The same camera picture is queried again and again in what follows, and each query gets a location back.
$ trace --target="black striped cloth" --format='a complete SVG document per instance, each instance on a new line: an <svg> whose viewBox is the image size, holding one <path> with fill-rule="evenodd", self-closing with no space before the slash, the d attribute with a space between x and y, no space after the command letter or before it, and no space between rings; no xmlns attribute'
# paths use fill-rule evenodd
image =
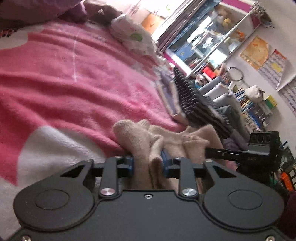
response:
<svg viewBox="0 0 296 241"><path fill-rule="evenodd" d="M214 115L206 98L195 88L193 81L185 78L176 67L174 73L181 109L188 120L200 127L211 124L221 140L229 138L232 132L229 125Z"/></svg>

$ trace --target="glass cabinet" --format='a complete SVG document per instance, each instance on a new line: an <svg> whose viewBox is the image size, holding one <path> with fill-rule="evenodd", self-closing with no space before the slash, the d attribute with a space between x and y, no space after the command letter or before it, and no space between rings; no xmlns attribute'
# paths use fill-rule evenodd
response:
<svg viewBox="0 0 296 241"><path fill-rule="evenodd" d="M212 2L213 6L205 14L195 13L191 20L183 27L180 33L169 44L165 53L177 65L190 72L226 34L244 17L252 5L239 0L227 0L219 4ZM237 30L231 34L208 58L214 68L223 63L256 29L259 21L246 18Z"/></svg>

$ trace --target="silver screw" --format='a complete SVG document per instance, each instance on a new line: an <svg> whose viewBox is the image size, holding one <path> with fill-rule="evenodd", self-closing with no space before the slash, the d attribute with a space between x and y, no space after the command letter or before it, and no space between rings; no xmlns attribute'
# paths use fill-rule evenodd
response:
<svg viewBox="0 0 296 241"><path fill-rule="evenodd" d="M146 194L144 197L145 197L146 199L151 199L151 198L153 198L153 195L152 195L152 194Z"/></svg>
<svg viewBox="0 0 296 241"><path fill-rule="evenodd" d="M104 196L111 196L115 193L115 190L113 188L103 188L101 190L101 194Z"/></svg>
<svg viewBox="0 0 296 241"><path fill-rule="evenodd" d="M182 194L185 196L194 196L197 193L197 191L193 188L185 188L182 191Z"/></svg>
<svg viewBox="0 0 296 241"><path fill-rule="evenodd" d="M31 241L31 238L25 235L25 236L22 236L22 241Z"/></svg>
<svg viewBox="0 0 296 241"><path fill-rule="evenodd" d="M276 241L276 238L272 235L268 236L265 241Z"/></svg>

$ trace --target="pink bedspread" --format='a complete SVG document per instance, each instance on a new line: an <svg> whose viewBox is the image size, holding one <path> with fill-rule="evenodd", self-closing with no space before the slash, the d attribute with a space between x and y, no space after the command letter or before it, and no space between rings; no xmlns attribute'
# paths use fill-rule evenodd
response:
<svg viewBox="0 0 296 241"><path fill-rule="evenodd" d="M84 158L123 153L115 122L184 129L157 95L154 63L128 52L106 28L60 21L0 37L2 238L19 227L12 210L19 190Z"/></svg>

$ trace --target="metal rack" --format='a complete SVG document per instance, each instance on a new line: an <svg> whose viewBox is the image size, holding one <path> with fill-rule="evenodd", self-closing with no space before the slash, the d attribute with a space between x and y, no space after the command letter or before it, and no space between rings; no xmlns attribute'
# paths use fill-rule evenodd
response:
<svg viewBox="0 0 296 241"><path fill-rule="evenodd" d="M253 6L250 8L250 11L240 20L238 23L226 34L223 39L220 40L214 47L211 48L209 53L204 56L204 58L193 68L193 70L186 76L187 78L190 77L192 74L196 72L205 62L207 62L208 58L213 54L213 52L219 48L224 42L232 35L238 28L238 26L251 14L258 16L259 18L265 14L266 10L260 6L258 2L254 3Z"/></svg>

